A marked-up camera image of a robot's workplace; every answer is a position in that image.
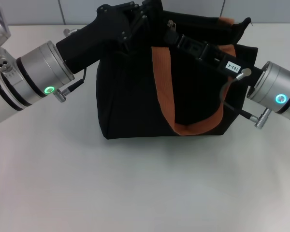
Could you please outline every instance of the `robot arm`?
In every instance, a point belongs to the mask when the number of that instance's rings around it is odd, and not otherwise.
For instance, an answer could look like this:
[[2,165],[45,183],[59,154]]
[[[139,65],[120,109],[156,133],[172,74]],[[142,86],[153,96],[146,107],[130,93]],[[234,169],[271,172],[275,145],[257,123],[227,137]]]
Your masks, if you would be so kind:
[[157,18],[162,11],[159,0],[146,0],[142,6],[134,2],[114,7],[103,5],[92,23],[81,30],[65,31],[67,37],[56,46],[49,41],[15,59],[1,48],[11,34],[0,9],[0,122],[51,93],[65,101],[65,96],[83,83],[80,80],[62,92],[59,90],[74,80],[74,73],[98,61],[108,49],[129,52],[143,46],[150,41],[148,31],[165,34],[169,45],[235,80],[249,75],[251,88],[247,97],[266,110],[260,118],[245,111],[240,114],[256,122],[258,128],[264,125],[271,110],[290,119],[289,71],[271,62],[262,70],[251,67],[213,45],[178,34],[170,22],[169,30],[161,32],[157,30],[157,22],[161,21]]

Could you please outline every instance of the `white tabletop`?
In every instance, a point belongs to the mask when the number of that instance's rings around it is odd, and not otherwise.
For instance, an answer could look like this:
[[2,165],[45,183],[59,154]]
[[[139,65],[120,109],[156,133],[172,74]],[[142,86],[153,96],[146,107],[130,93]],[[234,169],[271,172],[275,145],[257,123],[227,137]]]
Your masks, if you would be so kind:
[[[17,58],[66,27],[14,26],[4,47]],[[250,25],[240,44],[260,48],[258,67],[290,70],[290,24]],[[108,141],[96,69],[65,103],[49,96],[0,124],[0,232],[290,232],[290,121]]]

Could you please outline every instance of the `white label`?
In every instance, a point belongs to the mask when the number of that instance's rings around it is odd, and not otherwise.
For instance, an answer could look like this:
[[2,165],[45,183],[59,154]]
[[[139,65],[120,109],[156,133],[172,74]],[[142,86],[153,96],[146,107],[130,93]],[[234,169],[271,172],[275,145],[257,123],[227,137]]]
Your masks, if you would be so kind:
[[240,70],[241,70],[241,66],[237,65],[237,64],[234,64],[232,63],[231,61],[229,61],[227,63],[227,66],[226,66],[227,69],[235,72],[235,73],[238,73]]

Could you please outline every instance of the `green led ring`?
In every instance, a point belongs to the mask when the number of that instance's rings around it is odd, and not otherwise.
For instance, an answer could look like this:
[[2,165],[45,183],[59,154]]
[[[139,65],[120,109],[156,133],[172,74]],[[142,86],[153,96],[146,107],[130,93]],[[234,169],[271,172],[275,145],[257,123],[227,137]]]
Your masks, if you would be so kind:
[[44,93],[49,94],[49,93],[54,92],[54,90],[55,90],[55,87],[49,86],[46,89],[44,89]]

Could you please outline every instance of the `bag handle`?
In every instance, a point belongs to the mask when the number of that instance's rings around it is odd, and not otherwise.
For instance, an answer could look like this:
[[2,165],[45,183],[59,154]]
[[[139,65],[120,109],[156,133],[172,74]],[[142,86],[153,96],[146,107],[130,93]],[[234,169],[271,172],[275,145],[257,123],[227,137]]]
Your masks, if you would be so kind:
[[[220,124],[223,118],[223,103],[209,118],[190,125],[175,123],[175,105],[171,73],[171,54],[168,47],[152,47],[153,71],[158,96],[158,102],[163,116],[171,128],[179,135],[199,135],[206,133]],[[233,45],[219,46],[219,49],[235,57]],[[227,96],[226,88],[223,99]]]

